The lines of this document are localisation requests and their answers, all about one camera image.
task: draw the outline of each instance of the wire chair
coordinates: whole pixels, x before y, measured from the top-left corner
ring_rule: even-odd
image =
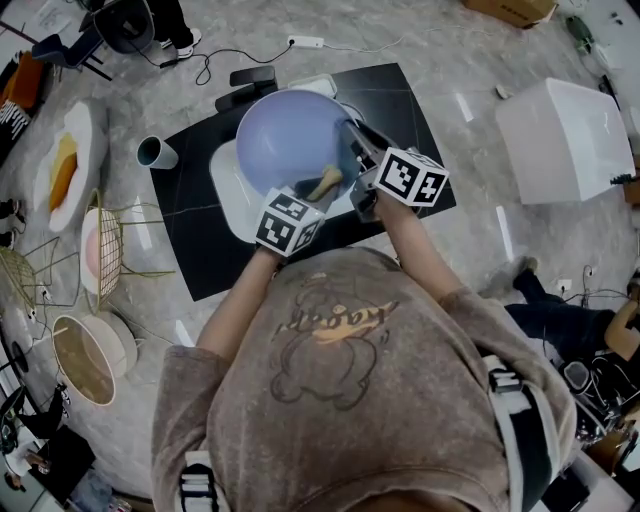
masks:
[[[11,284],[24,301],[27,316],[31,321],[35,321],[36,319],[37,306],[73,307],[76,303],[76,299],[78,298],[80,291],[79,253],[76,251],[56,260],[55,253],[59,242],[60,237],[53,238],[24,255],[6,247],[0,247],[0,266],[4,268],[9,276]],[[49,260],[49,264],[35,270],[28,258],[40,250],[44,250],[46,255],[46,248],[51,246],[51,244],[53,244],[53,248],[51,250],[51,259]],[[48,289],[53,283],[52,269],[55,265],[58,265],[59,263],[62,263],[74,256],[78,256],[78,284],[76,286],[73,301],[69,304],[54,303]]]
[[[108,210],[102,206],[102,198],[98,190],[93,191],[92,199],[87,208],[86,215],[92,210],[97,210],[97,226],[98,226],[98,287],[97,294],[92,294],[85,286],[85,297],[90,310],[97,314],[100,308],[105,304],[109,296],[114,292],[120,276],[134,275],[145,278],[157,278],[174,274],[175,270],[160,270],[151,272],[138,272],[132,270],[122,261],[124,253],[124,227],[135,226],[138,224],[163,224],[163,220],[151,220],[144,222],[123,222],[122,215],[126,211],[132,211],[134,208],[156,208],[159,207],[151,203],[137,203],[126,206],[117,210]]]

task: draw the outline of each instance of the cable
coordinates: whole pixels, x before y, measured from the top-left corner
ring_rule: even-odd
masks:
[[[204,69],[202,71],[200,71],[200,73],[198,73],[198,76],[196,77],[196,85],[198,85],[198,86],[207,85],[209,83],[209,81],[211,80],[211,70],[209,69],[209,59],[211,59],[211,57],[213,57],[217,53],[223,53],[223,52],[241,53],[242,55],[244,55],[248,59],[252,60],[256,64],[269,64],[269,63],[274,62],[275,60],[279,59],[280,57],[282,57],[285,53],[287,53],[289,50],[291,50],[292,47],[293,47],[293,44],[289,43],[289,46],[287,47],[286,50],[280,52],[278,55],[276,55],[275,57],[273,57],[272,59],[269,59],[269,60],[258,60],[256,58],[252,57],[251,55],[249,55],[244,50],[236,50],[234,48],[221,48],[219,50],[216,50],[215,52],[209,53],[208,55],[205,55],[204,53],[194,53],[192,55],[192,57],[204,57]],[[208,75],[206,80],[204,82],[200,82],[200,77],[202,75],[204,75],[205,73],[207,73],[207,75]]]
[[[385,46],[383,46],[381,48],[378,48],[377,50],[367,50],[367,49],[363,49],[363,48],[351,48],[349,46],[331,46],[330,44],[326,44],[326,43],[323,44],[322,46],[324,48],[329,48],[330,50],[338,50],[338,51],[348,51],[348,52],[358,52],[358,53],[379,53],[382,50],[386,50],[387,48],[391,48],[392,46],[400,44],[405,37],[407,37],[407,36],[404,35],[400,39],[398,39],[395,43],[387,44],[387,45],[385,45]]]
[[[120,316],[126,320],[128,323],[135,325],[136,327],[139,327],[140,329],[142,329],[143,331],[145,331],[147,334],[151,334],[151,336],[158,338],[160,340],[166,341],[167,343],[169,343],[170,345],[175,345],[175,343],[173,343],[172,341],[168,340],[167,338],[163,338],[162,336],[158,336],[157,334],[151,332],[149,329],[147,329],[146,327],[140,325],[139,323],[131,320],[131,318],[128,317],[128,315],[125,315],[120,308],[118,308],[113,302],[111,302],[110,300],[107,301],[107,304],[109,304],[109,306],[111,306],[113,309],[115,309]]]
[[[486,32],[484,30],[479,30],[479,29],[475,29],[475,28],[469,28],[469,27],[463,27],[462,25],[451,25],[448,27],[434,27],[434,28],[428,28],[426,30],[422,30],[421,33],[425,34],[427,32],[435,32],[436,30],[446,30],[446,29],[450,29],[450,28],[458,28],[461,30],[466,30],[467,32],[478,32],[480,34],[484,34],[486,36],[492,36],[493,34],[491,32]],[[400,44],[402,42],[402,40],[407,37],[407,34],[403,35],[400,39],[398,39],[397,41],[387,44],[385,46],[382,46],[380,48],[378,48],[377,50],[369,50],[367,48],[352,48],[350,46],[333,46],[330,44],[323,44],[322,46],[324,48],[329,48],[330,50],[338,50],[338,51],[348,51],[348,52],[358,52],[358,53],[380,53],[383,50],[386,50],[387,48],[391,48],[392,46],[395,46],[397,44]]]
[[[204,68],[202,69],[202,71],[200,71],[200,73],[198,73],[198,76],[196,77],[196,85],[198,85],[200,87],[203,86],[203,85],[207,85],[211,81],[211,76],[212,75],[211,75],[211,70],[209,69],[209,63],[210,63],[211,57],[213,57],[214,55],[216,55],[218,53],[240,53],[240,54],[244,55],[245,57],[247,57],[248,59],[250,59],[253,62],[255,62],[256,64],[270,64],[271,62],[274,62],[277,59],[279,59],[280,57],[282,57],[285,53],[287,53],[293,47],[293,43],[289,43],[289,46],[287,47],[286,50],[280,52],[278,55],[276,55],[275,57],[273,57],[271,59],[268,59],[268,60],[256,59],[255,57],[252,57],[251,55],[249,55],[244,50],[236,50],[235,48],[220,48],[220,49],[215,50],[215,51],[213,51],[211,53],[208,53],[208,54],[194,53],[194,54],[191,55],[191,57],[189,57],[189,59],[179,59],[179,58],[176,57],[175,59],[168,60],[166,62],[163,62],[162,64],[156,64],[149,57],[147,57],[142,51],[140,51],[140,49],[136,45],[134,45],[131,41],[128,41],[128,42],[136,50],[136,52],[138,52],[140,55],[142,55],[142,57],[144,57],[144,59],[149,64],[151,64],[152,66],[154,66],[156,68],[160,68],[160,69],[164,69],[164,68],[167,68],[169,66],[175,66],[181,60],[189,60],[192,57],[202,57],[202,58],[204,58]],[[200,77],[202,75],[204,75],[205,73],[207,74],[207,78],[204,81],[200,81]]]

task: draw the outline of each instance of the sneaker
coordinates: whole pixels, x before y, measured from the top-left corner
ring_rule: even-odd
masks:
[[[64,400],[64,403],[66,403],[67,405],[71,405],[71,397],[69,396],[69,392],[67,391],[67,386],[65,386],[64,384],[58,384],[56,386],[56,389],[60,390],[60,396],[62,397],[62,400]]]
[[[202,39],[202,32],[200,32],[197,28],[191,29],[191,34],[193,35],[193,43],[189,46],[185,46],[184,48],[178,48],[178,59],[188,59],[193,55],[193,47],[197,45]]]
[[[16,245],[16,240],[18,240],[18,230],[16,228],[13,228],[11,230],[11,241],[9,242],[7,249],[9,249],[10,251],[13,251],[13,248]]]
[[[13,215],[20,222],[22,222],[23,224],[26,224],[26,221],[24,220],[24,215],[22,214],[22,206],[23,206],[22,201],[20,200],[14,201],[13,199],[11,201],[13,202]]]

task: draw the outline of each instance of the black chair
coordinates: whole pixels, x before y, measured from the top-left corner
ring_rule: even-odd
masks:
[[[229,85],[231,87],[246,84],[249,85],[218,98],[216,100],[216,110],[225,112],[276,92],[278,90],[276,71],[273,66],[260,66],[258,68],[234,71],[229,75]]]
[[[145,0],[115,0],[95,12],[93,23],[113,51],[141,52],[155,36],[153,16]]]
[[[101,60],[93,56],[93,52],[95,52],[101,44],[102,37],[94,27],[91,27],[86,30],[80,36],[80,39],[73,43],[73,46],[70,48],[62,44],[58,34],[53,34],[39,43],[34,44],[31,49],[31,55],[36,60],[51,62],[56,66],[67,69],[77,69],[80,66],[84,66],[105,80],[111,81],[109,75],[106,75],[87,63],[87,60],[91,58],[99,64],[102,64]]]

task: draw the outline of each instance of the jeans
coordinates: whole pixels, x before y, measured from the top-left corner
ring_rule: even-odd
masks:
[[[193,34],[184,22],[179,0],[148,0],[153,13],[155,40],[171,39],[176,49],[193,44]]]
[[[527,304],[511,304],[506,310],[530,338],[549,342],[565,361],[593,357],[607,345],[604,333],[615,316],[609,310],[591,310],[566,304],[548,294],[529,269],[513,281]]]
[[[0,201],[0,219],[6,219],[10,215],[13,215],[13,201]],[[9,247],[11,245],[11,232],[0,234],[0,247]]]
[[[56,388],[53,392],[51,405],[47,412],[25,416],[18,414],[18,418],[38,439],[51,439],[62,419],[62,393]]]

